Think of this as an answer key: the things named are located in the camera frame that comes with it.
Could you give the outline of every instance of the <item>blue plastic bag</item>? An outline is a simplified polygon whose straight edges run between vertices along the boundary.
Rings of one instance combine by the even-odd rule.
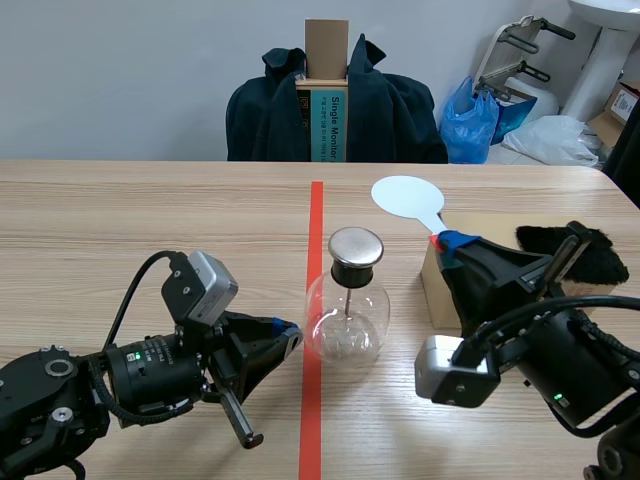
[[[467,77],[444,107],[440,135],[450,163],[484,163],[498,124],[499,108],[490,93],[473,98],[473,80]]]

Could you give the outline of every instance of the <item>white paddle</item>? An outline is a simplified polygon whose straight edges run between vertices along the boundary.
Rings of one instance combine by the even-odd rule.
[[[417,177],[386,177],[371,189],[373,201],[392,215],[420,220],[431,233],[447,230],[438,213],[444,196],[433,183]]]

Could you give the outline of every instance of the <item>black jacket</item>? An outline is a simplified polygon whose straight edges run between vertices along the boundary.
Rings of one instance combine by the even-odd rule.
[[[602,171],[640,208],[640,102]]]
[[[349,66],[347,161],[447,163],[429,88],[375,70],[385,56],[360,36]],[[229,161],[309,161],[295,83],[305,59],[300,49],[273,49],[262,57],[265,76],[233,94],[227,107]]]

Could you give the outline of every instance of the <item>blue tape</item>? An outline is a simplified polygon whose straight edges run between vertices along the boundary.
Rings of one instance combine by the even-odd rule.
[[[273,338],[277,338],[280,335],[282,335],[282,333],[285,331],[284,328],[284,324],[282,322],[281,319],[274,317],[273,318],[273,329],[271,330],[271,333],[273,335]]]
[[[446,232],[442,232],[438,236],[439,243],[446,243],[446,251],[445,255],[448,257],[453,257],[456,250],[460,247],[466,247],[467,245],[475,242],[480,239],[479,235],[465,235],[464,233],[456,232],[453,230],[447,230]]]

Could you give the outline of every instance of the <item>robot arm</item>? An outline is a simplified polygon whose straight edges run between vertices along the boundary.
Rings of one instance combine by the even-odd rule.
[[[640,478],[640,353],[601,331],[582,307],[640,310],[640,299],[565,297],[559,286],[589,243],[577,222],[553,257],[510,250],[478,237],[443,232],[438,260],[464,338],[427,339],[415,362],[416,392],[434,403],[479,407],[519,369],[571,434],[604,434],[599,466],[587,480]],[[579,428],[629,390],[588,428]]]
[[[174,332],[118,347],[113,342],[137,285],[165,257],[172,273],[162,296]],[[278,318],[227,311],[237,290],[224,265],[203,252],[159,252],[134,277],[102,351],[75,357],[52,345],[0,369],[0,480],[62,465],[83,479],[76,458],[107,434],[109,412],[126,428],[165,422],[200,400],[220,403],[242,446],[260,445],[263,436],[242,402],[302,333]]]

